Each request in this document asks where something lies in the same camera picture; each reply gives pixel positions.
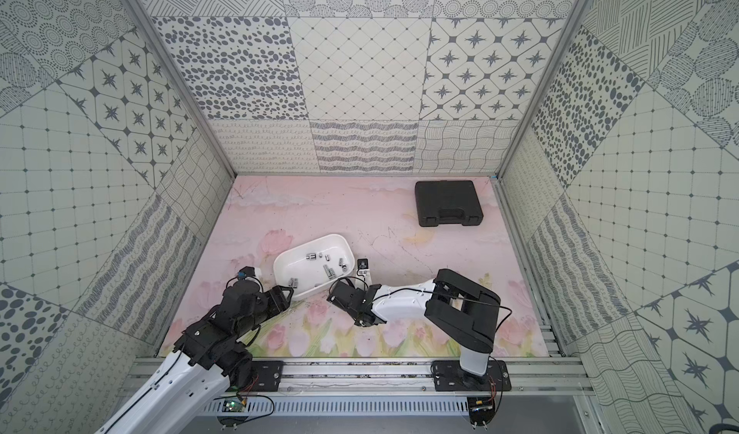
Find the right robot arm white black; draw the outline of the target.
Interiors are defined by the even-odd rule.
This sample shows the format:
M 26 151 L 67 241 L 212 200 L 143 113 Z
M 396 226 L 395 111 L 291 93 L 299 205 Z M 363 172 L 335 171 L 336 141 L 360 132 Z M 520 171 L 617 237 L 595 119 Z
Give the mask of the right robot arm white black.
M 360 327 L 424 318 L 460 345 L 461 370 L 478 377 L 487 374 L 496 333 L 504 322 L 500 312 L 512 314 L 496 293 L 448 268 L 405 287 L 357 287 L 340 279 L 329 288 L 327 301 Z

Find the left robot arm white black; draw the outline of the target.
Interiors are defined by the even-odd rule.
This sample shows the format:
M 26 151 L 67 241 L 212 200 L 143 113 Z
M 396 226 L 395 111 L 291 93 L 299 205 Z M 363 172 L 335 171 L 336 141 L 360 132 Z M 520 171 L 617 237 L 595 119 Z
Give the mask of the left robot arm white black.
M 99 433 L 178 433 L 208 403 L 229 389 L 242 391 L 260 379 L 242 336 L 286 312 L 294 289 L 268 291 L 241 278 L 221 302 L 194 322 L 135 395 L 98 428 Z

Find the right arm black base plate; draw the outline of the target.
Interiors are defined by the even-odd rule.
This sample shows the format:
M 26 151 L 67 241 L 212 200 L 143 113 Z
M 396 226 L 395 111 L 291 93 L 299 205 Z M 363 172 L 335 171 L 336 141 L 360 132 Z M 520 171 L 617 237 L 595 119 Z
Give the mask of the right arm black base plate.
M 454 360 L 433 361 L 430 366 L 436 392 L 510 392 L 512 384 L 508 368 L 503 361 L 491 358 L 484 375 L 470 374 L 462 370 Z

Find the long slim chrome socket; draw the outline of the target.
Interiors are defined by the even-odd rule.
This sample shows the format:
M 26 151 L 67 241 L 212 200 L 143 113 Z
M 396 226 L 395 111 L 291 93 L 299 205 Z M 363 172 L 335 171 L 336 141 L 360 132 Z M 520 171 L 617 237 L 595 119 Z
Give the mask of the long slim chrome socket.
M 335 279 L 337 277 L 335 270 L 333 268 L 329 268 L 329 266 L 324 265 L 324 271 L 329 279 Z

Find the white plastic storage box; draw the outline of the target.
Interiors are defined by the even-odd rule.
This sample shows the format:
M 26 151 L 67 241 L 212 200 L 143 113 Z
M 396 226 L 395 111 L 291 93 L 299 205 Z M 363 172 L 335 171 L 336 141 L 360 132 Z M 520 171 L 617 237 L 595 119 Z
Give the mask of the white plastic storage box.
M 307 260 L 306 254 L 308 253 L 316 253 L 317 259 Z M 330 262 L 325 261 L 325 255 L 330 256 Z M 346 259 L 348 271 L 342 271 L 340 268 L 340 258 Z M 324 265 L 335 270 L 337 275 L 335 279 L 327 277 Z M 273 264 L 273 274 L 276 284 L 283 287 L 289 287 L 288 283 L 291 278 L 298 278 L 298 287 L 292 289 L 294 290 L 293 299 L 300 301 L 326 291 L 340 277 L 352 274 L 355 267 L 356 259 L 348 241 L 342 235 L 330 234 L 278 255 Z

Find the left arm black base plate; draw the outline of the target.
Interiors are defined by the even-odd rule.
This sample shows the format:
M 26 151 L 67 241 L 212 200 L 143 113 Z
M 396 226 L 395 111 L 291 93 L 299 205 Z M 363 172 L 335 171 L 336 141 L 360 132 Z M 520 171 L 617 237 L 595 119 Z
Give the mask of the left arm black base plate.
M 282 379 L 285 362 L 280 360 L 251 361 L 246 374 L 238 384 L 240 393 L 276 393 Z

